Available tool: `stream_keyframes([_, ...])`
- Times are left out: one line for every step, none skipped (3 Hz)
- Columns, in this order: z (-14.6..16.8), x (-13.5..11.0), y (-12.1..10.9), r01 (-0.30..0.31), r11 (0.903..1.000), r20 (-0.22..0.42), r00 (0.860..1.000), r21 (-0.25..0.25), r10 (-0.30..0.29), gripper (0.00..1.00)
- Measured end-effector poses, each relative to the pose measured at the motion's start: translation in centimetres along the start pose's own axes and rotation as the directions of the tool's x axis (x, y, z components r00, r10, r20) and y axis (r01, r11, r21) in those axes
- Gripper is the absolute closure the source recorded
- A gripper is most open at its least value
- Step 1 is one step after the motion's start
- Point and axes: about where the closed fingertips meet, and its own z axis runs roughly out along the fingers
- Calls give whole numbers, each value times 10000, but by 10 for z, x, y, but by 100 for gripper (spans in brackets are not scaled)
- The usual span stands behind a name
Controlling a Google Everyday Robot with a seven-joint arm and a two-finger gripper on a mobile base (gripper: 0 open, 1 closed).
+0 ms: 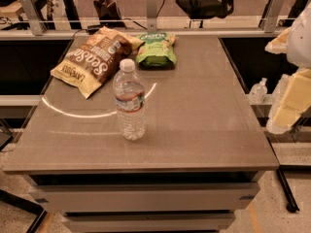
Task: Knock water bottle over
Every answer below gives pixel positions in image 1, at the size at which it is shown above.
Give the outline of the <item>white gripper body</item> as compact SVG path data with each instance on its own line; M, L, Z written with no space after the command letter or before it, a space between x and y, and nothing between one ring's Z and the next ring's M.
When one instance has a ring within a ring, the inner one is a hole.
M311 67L311 2L292 24L287 39L287 59L299 68Z

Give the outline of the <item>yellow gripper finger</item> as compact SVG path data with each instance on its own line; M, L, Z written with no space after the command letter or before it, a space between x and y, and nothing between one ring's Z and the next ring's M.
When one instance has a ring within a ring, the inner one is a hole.
M286 53L289 33L290 28L285 29L279 36L270 41L264 49L274 54Z
M283 134L311 107L311 69L299 68L291 76L283 75L272 98L266 129Z

